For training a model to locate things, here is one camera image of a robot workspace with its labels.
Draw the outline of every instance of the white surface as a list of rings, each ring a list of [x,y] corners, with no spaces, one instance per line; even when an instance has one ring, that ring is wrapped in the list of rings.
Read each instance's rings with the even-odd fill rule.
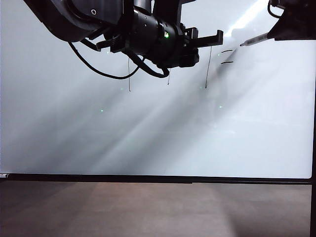
[[[266,41],[267,0],[197,0],[182,22],[225,32],[170,85],[90,71],[22,0],[1,1],[1,172],[309,178],[316,44]],[[126,75],[122,54],[77,44],[96,68]],[[237,49],[233,53],[221,51]]]

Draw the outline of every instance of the concrete floor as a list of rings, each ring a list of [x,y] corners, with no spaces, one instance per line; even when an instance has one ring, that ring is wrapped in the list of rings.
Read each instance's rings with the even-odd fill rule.
[[[310,186],[0,183],[1,237],[308,237]]]

